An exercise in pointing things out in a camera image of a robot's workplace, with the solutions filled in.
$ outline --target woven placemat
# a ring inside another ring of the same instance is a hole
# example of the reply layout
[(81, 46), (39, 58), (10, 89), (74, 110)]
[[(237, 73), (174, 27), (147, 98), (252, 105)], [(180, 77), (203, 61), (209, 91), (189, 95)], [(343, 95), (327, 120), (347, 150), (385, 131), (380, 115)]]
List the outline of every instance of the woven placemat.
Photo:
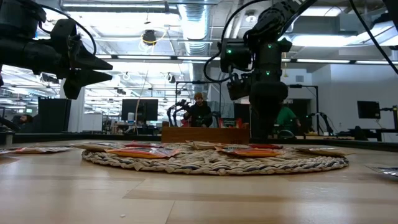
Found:
[(267, 175), (306, 173), (341, 169), (348, 166), (345, 157), (328, 157), (305, 154), (286, 147), (281, 155), (267, 158), (233, 157), (215, 150), (195, 151), (188, 144), (169, 144), (180, 154), (167, 159), (139, 159), (120, 157), (106, 152), (83, 151), (82, 157), (95, 164), (134, 169), (184, 174), (211, 175)]

